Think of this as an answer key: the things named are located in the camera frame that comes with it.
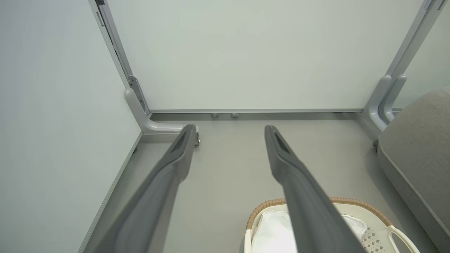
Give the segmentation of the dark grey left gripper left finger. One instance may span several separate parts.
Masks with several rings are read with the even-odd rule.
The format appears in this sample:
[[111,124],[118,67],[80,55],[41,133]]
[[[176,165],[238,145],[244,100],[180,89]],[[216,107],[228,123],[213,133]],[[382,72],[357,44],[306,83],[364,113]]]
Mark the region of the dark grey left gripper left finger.
[[95,252],[163,252],[175,198],[188,176],[196,141],[196,126],[186,125],[95,243]]

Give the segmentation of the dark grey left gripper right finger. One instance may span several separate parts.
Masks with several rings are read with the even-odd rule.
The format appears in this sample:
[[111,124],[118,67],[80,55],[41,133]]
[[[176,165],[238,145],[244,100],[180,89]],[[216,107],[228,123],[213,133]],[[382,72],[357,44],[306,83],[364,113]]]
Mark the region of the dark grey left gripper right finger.
[[300,253],[363,253],[338,210],[278,129],[267,125],[265,144],[273,177],[281,184]]

